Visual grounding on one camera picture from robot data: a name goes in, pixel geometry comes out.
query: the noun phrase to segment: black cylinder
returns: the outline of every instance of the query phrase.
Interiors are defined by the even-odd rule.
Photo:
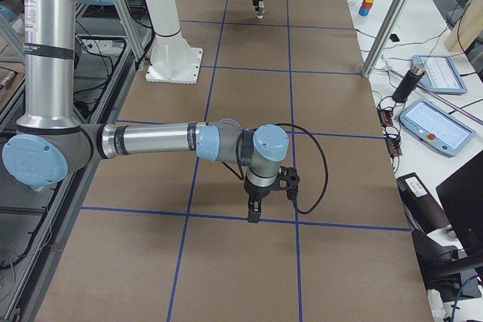
[[[397,103],[406,103],[411,92],[416,88],[417,83],[424,75],[424,65],[422,63],[415,64],[406,73],[399,86],[392,94],[392,99]]]

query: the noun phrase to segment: computer screen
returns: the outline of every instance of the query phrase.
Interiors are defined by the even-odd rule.
[[[483,265],[483,151],[436,187],[439,200],[468,256]],[[483,278],[483,267],[476,269]]]

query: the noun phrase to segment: blue and white device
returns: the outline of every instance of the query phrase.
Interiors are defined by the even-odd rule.
[[[435,94],[465,94],[468,92],[453,60],[449,56],[416,55],[413,65],[424,64],[426,74],[420,83]]]
[[[443,155],[453,157],[476,135],[476,132],[420,99],[405,109],[399,121],[411,133]]]

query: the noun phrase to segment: white desk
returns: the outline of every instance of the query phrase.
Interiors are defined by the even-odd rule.
[[[392,0],[376,0],[371,12],[366,17],[358,15],[362,0],[347,0],[347,2],[349,4],[354,27],[369,35],[375,36],[379,31],[380,25],[386,16],[386,12],[388,11]],[[446,28],[446,22],[441,17],[432,0],[409,0],[392,31],[398,35],[400,41],[397,43],[388,41],[386,47],[389,48],[396,44],[423,42],[428,38],[439,35]],[[415,54],[429,54],[433,47],[434,50],[432,51],[432,55],[451,55],[451,53],[448,53],[444,45],[444,41],[449,33],[450,31],[448,29],[443,33],[440,39],[435,38],[424,44],[401,45],[386,49],[383,52],[383,57],[385,60],[390,57],[410,59]],[[374,39],[358,32],[358,41],[361,46],[362,56],[365,59],[368,52],[364,51],[369,51],[371,49]],[[385,60],[381,59],[377,63],[377,68],[385,68]],[[453,57],[453,61],[460,74],[474,72],[474,69],[464,54]],[[407,72],[410,64],[410,61],[389,60],[389,65],[401,74]],[[397,86],[400,78],[391,75],[391,79],[392,84]],[[456,106],[464,106],[472,101],[483,98],[483,84],[477,75],[463,77],[463,80],[468,87],[467,94],[462,96],[442,95],[446,100],[452,102]],[[374,71],[370,77],[370,81],[373,90],[381,93],[383,97],[390,96],[394,92],[394,87],[389,83],[388,75],[385,72]],[[416,89],[409,96],[407,104],[410,105],[421,97],[434,102],[435,105],[445,111],[449,112],[452,110],[451,107],[446,106],[431,95],[425,94],[420,89]],[[379,96],[375,94],[374,100],[376,103],[379,103],[379,99]],[[389,102],[387,104],[384,103],[383,106],[392,106],[392,101],[388,101]],[[465,108],[465,110],[476,117],[483,119],[483,102],[477,103],[474,106],[469,106]],[[398,127],[399,123],[397,121],[397,114],[400,113],[400,111],[401,107],[395,109],[394,122]],[[454,158],[447,158],[434,152],[416,137],[410,135],[404,128],[401,129],[401,150],[403,155],[399,158],[400,165],[395,176],[398,177],[411,172],[417,173],[436,200],[438,200],[438,197],[435,192],[435,187],[483,149],[483,126],[458,112],[455,112],[453,116],[478,133],[476,137]],[[449,241],[449,239],[446,239],[442,233],[435,233],[434,239],[440,244],[455,244],[454,242]],[[458,303],[458,306],[462,309],[457,312],[455,320],[483,319],[483,299],[462,301]],[[451,310],[450,303],[447,303],[445,307],[447,311]]]

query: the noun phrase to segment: brown table surface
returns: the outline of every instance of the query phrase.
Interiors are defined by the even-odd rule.
[[[248,224],[242,183],[190,153],[97,170],[37,321],[431,321],[346,0],[177,0],[204,48],[196,85],[138,72],[119,123],[294,122],[328,159],[328,192],[295,215],[284,193]],[[317,198],[317,149],[291,135],[300,208]]]

